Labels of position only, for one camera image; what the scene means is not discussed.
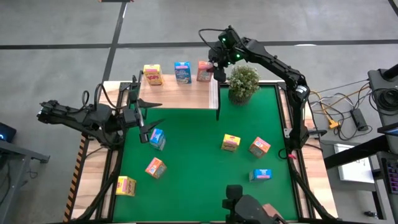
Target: yellow box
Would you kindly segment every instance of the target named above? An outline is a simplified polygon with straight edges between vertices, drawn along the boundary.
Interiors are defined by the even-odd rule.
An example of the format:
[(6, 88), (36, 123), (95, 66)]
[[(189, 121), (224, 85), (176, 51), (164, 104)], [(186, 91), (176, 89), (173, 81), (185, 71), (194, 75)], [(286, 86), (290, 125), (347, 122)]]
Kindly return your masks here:
[(158, 179), (166, 170), (166, 165), (158, 158), (154, 157), (145, 172)]
[(120, 176), (118, 178), (118, 186), (116, 187), (116, 195), (135, 196), (136, 194), (136, 180), (127, 176)]
[(253, 155), (255, 155), (257, 158), (260, 158), (268, 152), (270, 147), (270, 144), (257, 137), (250, 145), (249, 151), (253, 153)]
[(240, 142), (241, 142), (241, 138), (232, 136), (229, 134), (225, 134), (224, 140), (223, 140), (223, 145), (221, 146), (221, 149), (234, 152), (239, 147)]
[(150, 85), (163, 84), (162, 70), (160, 65), (144, 65), (144, 76)]

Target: wooden shelf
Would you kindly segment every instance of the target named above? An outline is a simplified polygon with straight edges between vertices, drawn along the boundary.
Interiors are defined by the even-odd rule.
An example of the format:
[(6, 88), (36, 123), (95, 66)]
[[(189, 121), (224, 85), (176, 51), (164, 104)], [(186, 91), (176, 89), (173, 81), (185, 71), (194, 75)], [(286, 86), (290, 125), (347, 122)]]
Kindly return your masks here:
[(146, 102), (162, 103), (157, 108), (218, 109), (217, 81), (178, 84), (175, 75), (163, 75), (163, 85), (149, 85), (142, 76), (139, 97)]

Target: potted plant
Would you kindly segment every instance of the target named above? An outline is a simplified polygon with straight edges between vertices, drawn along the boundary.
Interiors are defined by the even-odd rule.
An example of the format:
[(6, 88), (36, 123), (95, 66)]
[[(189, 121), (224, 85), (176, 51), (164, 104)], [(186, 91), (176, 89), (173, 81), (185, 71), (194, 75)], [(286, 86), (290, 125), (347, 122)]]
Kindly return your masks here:
[(235, 105), (245, 105), (259, 89), (257, 69), (248, 65), (236, 66), (232, 69), (229, 81), (228, 98)]

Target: orange box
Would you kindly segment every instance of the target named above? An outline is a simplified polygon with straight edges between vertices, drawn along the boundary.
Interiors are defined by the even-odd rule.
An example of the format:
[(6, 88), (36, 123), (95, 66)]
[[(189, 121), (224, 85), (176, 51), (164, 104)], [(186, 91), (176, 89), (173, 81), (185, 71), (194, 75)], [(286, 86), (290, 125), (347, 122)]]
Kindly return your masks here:
[(260, 158), (268, 152), (270, 147), (270, 144), (257, 137), (250, 145), (249, 151), (253, 153), (253, 155), (255, 155), (256, 157)]
[(145, 172), (158, 179), (166, 170), (166, 168), (166, 165), (160, 159), (154, 157)]
[(213, 68), (213, 64), (211, 62), (198, 61), (197, 81), (210, 82), (213, 76), (213, 72), (207, 72), (210, 68)]

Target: juice box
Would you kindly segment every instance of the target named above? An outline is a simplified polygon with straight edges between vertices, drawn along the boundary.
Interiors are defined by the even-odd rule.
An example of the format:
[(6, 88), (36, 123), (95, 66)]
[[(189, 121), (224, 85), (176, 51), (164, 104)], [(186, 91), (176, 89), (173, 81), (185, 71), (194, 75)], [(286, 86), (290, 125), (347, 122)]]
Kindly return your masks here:
[(149, 144), (154, 148), (162, 151), (164, 145), (166, 144), (166, 137), (164, 136), (163, 130), (155, 128), (149, 139)]
[(213, 68), (213, 64), (211, 62), (198, 61), (197, 81), (210, 82), (213, 76), (213, 72), (207, 72), (210, 68)]
[(241, 142), (241, 138), (232, 136), (229, 134), (225, 134), (224, 139), (223, 139), (223, 145), (221, 146), (221, 149), (234, 152), (239, 147), (240, 142)]
[(136, 181), (127, 176), (120, 176), (116, 187), (116, 195), (135, 196), (135, 194)]
[(269, 180), (272, 178), (270, 169), (255, 169), (249, 173), (249, 181)]
[(166, 168), (166, 165), (160, 159), (154, 157), (145, 172), (158, 179), (166, 170)]
[(177, 83), (191, 83), (191, 64), (189, 62), (175, 62), (174, 72)]
[(257, 137), (254, 142), (250, 145), (249, 151), (256, 157), (260, 158), (265, 155), (271, 147), (266, 141)]
[(144, 76), (150, 85), (163, 84), (162, 70), (160, 65), (144, 65)]

